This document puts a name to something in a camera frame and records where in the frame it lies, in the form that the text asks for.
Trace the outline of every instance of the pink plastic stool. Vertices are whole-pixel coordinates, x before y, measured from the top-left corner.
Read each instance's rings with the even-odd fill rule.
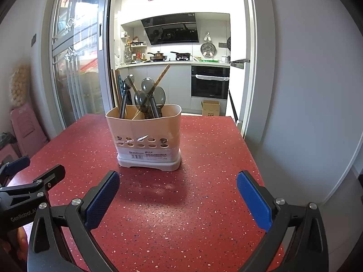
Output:
[[[17,160],[19,156],[16,154],[13,146],[11,144],[6,145],[2,150],[0,150],[0,164],[8,157],[11,156],[13,161]]]
[[[48,143],[35,113],[29,103],[15,108],[10,113],[10,120],[13,125],[18,146],[23,156],[34,156],[41,148]]]

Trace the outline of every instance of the sticker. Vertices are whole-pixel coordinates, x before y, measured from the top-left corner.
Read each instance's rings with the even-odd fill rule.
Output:
[[[154,162],[174,162],[177,159],[177,149],[134,149],[116,147],[119,157],[123,160],[139,160]]]

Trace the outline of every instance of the oven handle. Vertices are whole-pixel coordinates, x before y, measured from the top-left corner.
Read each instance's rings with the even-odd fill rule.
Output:
[[[228,77],[195,75],[197,79],[209,81],[229,81]]]

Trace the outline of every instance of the white plastic container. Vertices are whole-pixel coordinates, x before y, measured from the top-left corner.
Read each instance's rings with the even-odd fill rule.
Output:
[[[106,114],[108,126],[117,150],[120,166],[148,167],[162,171],[175,171],[181,161],[179,105],[165,105],[163,117],[145,120],[137,114],[136,106],[126,107],[126,118],[119,119],[118,108]]]

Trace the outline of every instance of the red table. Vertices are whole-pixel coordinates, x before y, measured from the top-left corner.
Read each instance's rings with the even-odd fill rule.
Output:
[[[53,206],[68,204],[109,170],[122,174],[119,192],[95,239],[119,271],[233,271],[264,235],[237,188],[248,170],[262,185],[252,156],[228,117],[182,116],[177,171],[122,168],[106,118],[86,115],[41,149],[11,185],[29,183],[60,163],[66,177],[49,191]],[[70,232],[77,264],[86,269]],[[271,268],[282,260],[282,249]]]

